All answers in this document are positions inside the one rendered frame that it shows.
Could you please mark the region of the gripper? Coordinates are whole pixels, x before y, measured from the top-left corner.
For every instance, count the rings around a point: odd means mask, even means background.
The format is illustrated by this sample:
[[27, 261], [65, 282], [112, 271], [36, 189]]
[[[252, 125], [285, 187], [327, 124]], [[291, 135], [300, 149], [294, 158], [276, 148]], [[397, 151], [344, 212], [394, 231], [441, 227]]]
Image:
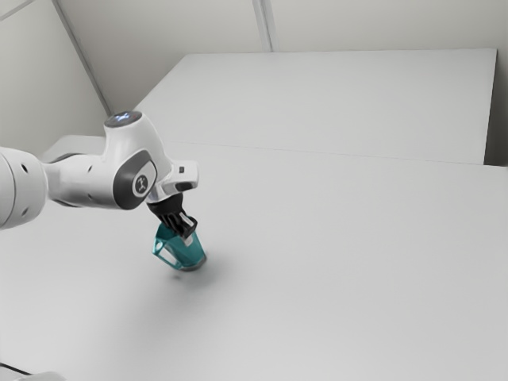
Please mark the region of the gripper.
[[178, 230], [181, 237], [190, 237], [197, 228], [197, 220], [183, 212], [182, 193], [174, 194], [160, 202], [148, 203], [147, 206], [165, 226]]

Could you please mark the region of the teal faceted mug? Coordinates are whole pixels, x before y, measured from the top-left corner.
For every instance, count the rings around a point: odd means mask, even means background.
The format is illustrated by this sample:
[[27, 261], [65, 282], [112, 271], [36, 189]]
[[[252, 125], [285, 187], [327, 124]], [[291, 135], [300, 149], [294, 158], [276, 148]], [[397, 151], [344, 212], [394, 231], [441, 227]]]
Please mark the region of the teal faceted mug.
[[177, 271], [195, 271], [207, 260], [196, 232], [183, 239], [163, 223], [156, 230], [152, 254]]

